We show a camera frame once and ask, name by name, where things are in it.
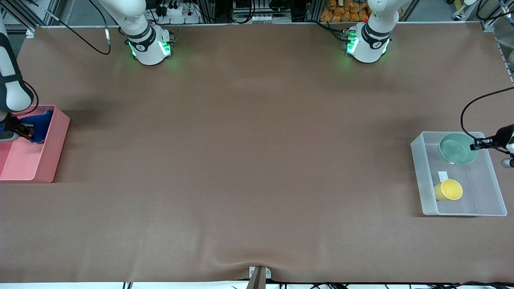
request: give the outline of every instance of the pink plastic bin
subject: pink plastic bin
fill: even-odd
[[[69,117],[54,105],[40,105],[26,116],[43,114],[47,109],[52,110],[53,115],[43,144],[31,143],[21,137],[15,141],[0,142],[0,183],[53,182],[68,131]]]

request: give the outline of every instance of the white label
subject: white label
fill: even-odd
[[[439,174],[439,181],[442,183],[448,179],[447,172],[437,172]]]

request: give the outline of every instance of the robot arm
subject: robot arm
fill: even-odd
[[[11,113],[27,109],[34,100],[34,94],[23,81],[1,17],[0,75],[0,112]]]
[[[144,16],[145,0],[99,0],[118,22],[129,40],[132,54],[144,65],[155,65],[171,56],[173,35]]]
[[[0,141],[15,140],[19,136],[32,138],[33,128],[22,124],[12,113],[26,110],[33,100],[34,94],[23,81],[0,17]]]
[[[386,52],[389,37],[399,21],[398,9],[411,0],[368,0],[372,14],[367,23],[352,28],[349,42],[345,44],[348,55],[360,62],[372,63]]]
[[[504,168],[514,168],[514,124],[499,129],[495,135],[475,139],[471,150],[504,148],[510,153],[510,158],[502,160]]]

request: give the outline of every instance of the green bowl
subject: green bowl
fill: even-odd
[[[472,151],[474,140],[461,133],[445,135],[439,143],[441,156],[451,165],[468,165],[478,156],[478,151]]]

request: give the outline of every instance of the brown cloth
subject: brown cloth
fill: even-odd
[[[102,29],[78,29],[106,51]],[[509,215],[423,216],[410,143],[458,131],[510,87],[480,24],[402,24],[373,64],[316,25],[185,27],[143,66],[66,29],[22,47],[25,80],[71,118],[56,182],[0,185],[0,281],[514,282]],[[467,112],[512,123],[512,94]]]

